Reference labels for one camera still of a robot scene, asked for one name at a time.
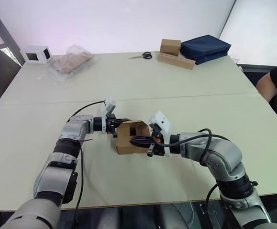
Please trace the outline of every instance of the blue fabric bag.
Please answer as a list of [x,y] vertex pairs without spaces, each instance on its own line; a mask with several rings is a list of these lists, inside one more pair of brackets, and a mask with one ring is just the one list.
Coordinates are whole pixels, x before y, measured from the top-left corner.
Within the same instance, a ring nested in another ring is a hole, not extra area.
[[197,37],[182,42],[180,52],[188,59],[201,64],[210,60],[226,56],[231,45],[211,35]]

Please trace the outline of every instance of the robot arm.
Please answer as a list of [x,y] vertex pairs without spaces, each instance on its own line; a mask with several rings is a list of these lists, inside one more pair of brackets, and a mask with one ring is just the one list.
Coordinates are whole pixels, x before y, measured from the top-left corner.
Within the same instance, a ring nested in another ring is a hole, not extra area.
[[[208,135],[201,132],[171,135],[170,122],[161,112],[151,118],[149,125],[153,129],[153,140],[156,138],[157,141],[150,145],[148,156],[180,154],[208,167],[220,190],[224,208],[232,213],[234,221],[236,219],[233,228],[235,223],[240,228],[254,228],[257,225],[272,228],[270,216],[245,172],[241,163],[242,153],[235,144],[212,137],[207,153],[203,155]],[[178,144],[196,136],[200,137]]]
[[105,100],[101,117],[76,115],[65,124],[56,146],[38,175],[33,196],[1,227],[2,229],[54,229],[60,208],[73,199],[78,173],[77,158],[85,136],[94,131],[115,134],[115,128],[129,119],[116,119],[112,114],[116,104]]

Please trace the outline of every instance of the clear plastic bag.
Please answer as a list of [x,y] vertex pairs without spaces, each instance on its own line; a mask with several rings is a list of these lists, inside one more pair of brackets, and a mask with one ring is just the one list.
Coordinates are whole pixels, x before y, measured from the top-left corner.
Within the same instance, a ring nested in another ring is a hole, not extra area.
[[95,56],[79,45],[73,45],[66,55],[53,57],[47,63],[48,76],[56,83],[64,84],[73,75],[86,70],[95,62]]

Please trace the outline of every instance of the table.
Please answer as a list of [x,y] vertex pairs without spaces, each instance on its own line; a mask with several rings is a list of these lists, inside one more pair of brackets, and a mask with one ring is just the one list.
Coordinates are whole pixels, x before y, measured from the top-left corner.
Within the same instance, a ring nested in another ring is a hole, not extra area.
[[[0,211],[32,198],[32,187],[68,117],[86,103],[0,105]],[[148,122],[161,110],[173,133],[208,127],[243,153],[260,195],[277,193],[277,116],[258,94],[123,100],[115,114]],[[91,106],[82,114],[100,114]],[[205,199],[215,180],[197,162],[145,154],[118,155],[111,135],[94,133],[84,145],[85,186],[81,208],[185,202]],[[80,179],[71,203],[79,196]],[[218,190],[212,198],[218,198]]]
[[141,53],[98,54],[86,71],[55,85],[44,64],[25,64],[0,99],[3,104],[43,104],[257,93],[230,57],[196,65],[193,70]]

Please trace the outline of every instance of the small white box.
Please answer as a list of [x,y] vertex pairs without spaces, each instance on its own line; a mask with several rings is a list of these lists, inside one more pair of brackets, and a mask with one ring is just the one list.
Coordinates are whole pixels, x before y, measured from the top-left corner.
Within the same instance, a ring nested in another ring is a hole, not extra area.
[[47,63],[52,58],[48,46],[28,45],[21,54],[27,63]]

